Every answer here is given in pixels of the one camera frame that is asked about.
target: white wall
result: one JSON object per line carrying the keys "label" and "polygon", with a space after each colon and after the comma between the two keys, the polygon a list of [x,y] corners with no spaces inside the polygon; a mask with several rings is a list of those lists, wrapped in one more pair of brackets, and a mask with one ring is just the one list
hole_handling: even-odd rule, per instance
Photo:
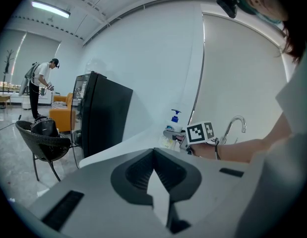
{"label": "white wall", "polygon": [[24,79],[24,75],[31,68],[34,62],[49,62],[54,58],[55,52],[59,46],[59,42],[40,36],[37,34],[27,33],[23,39],[18,56],[14,56],[15,65],[11,83],[20,85]]}
{"label": "white wall", "polygon": [[[7,50],[12,50],[11,58],[15,58],[16,51],[20,46],[22,37],[24,36],[24,32],[21,31],[13,31],[13,30],[3,30],[0,34],[0,81],[3,81],[3,72],[6,67],[5,61],[7,60],[8,52]],[[5,81],[10,82],[12,66],[14,59],[11,60],[9,64],[9,74],[6,74]]]}
{"label": "white wall", "polygon": [[106,29],[85,48],[80,69],[97,60],[95,71],[134,90],[124,139],[171,119],[171,109],[188,123],[197,93],[203,56],[200,3],[155,5]]}
{"label": "white wall", "polygon": [[76,76],[81,73],[79,70],[83,43],[81,39],[51,26],[25,19],[14,18],[5,28],[27,31],[59,41],[61,44],[55,57],[60,61],[60,68],[50,72],[49,81],[54,85],[55,91],[60,92],[61,95],[67,95],[73,91]]}
{"label": "white wall", "polygon": [[234,116],[227,143],[265,137],[281,114],[275,96],[286,84],[276,45],[239,23],[205,15],[205,62],[192,122],[210,120],[215,135],[224,135]]}

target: black refrigerator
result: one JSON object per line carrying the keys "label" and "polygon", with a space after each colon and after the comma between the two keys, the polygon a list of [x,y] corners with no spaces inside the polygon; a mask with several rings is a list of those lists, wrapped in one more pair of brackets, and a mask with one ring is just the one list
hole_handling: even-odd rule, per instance
{"label": "black refrigerator", "polygon": [[76,115],[71,120],[78,128],[71,128],[71,139],[84,158],[122,142],[132,93],[93,71],[76,78],[71,107]]}

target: fluorescent light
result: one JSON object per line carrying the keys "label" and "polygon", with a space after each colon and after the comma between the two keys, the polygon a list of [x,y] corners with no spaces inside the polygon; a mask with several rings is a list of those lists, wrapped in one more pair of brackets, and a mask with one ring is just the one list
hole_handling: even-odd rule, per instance
{"label": "fluorescent light", "polygon": [[70,13],[67,12],[66,10],[57,8],[57,7],[55,7],[53,5],[50,5],[48,3],[39,2],[39,1],[33,1],[32,2],[32,6],[36,7],[36,8],[39,8],[39,9],[50,11],[52,13],[55,13],[57,15],[65,17],[65,18],[68,18],[70,16]]}

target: orange sofa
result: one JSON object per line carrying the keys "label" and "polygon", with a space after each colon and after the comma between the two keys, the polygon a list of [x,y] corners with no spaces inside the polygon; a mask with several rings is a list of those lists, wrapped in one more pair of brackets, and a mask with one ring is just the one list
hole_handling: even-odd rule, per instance
{"label": "orange sofa", "polygon": [[[54,96],[53,101],[63,101],[66,103],[66,109],[50,109],[49,117],[55,120],[56,127],[60,132],[70,131],[70,112],[72,106],[73,94],[69,93],[67,96]],[[75,110],[72,111],[72,129],[75,128]]]}

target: floor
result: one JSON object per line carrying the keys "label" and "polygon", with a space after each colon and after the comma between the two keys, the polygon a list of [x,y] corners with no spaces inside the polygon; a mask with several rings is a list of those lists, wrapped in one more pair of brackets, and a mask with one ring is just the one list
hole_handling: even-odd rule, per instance
{"label": "floor", "polygon": [[[38,112],[47,115],[49,109],[39,106]],[[21,111],[21,106],[12,106],[12,109],[0,109],[0,129],[16,122],[21,112],[21,120],[34,121],[31,110]],[[79,147],[74,150],[79,163],[82,151]],[[53,164],[61,180],[77,170],[72,149]],[[32,153],[15,125],[0,130],[0,185],[7,198],[29,207],[39,195],[58,182],[48,163],[37,160],[36,166],[40,181],[35,177]]]}

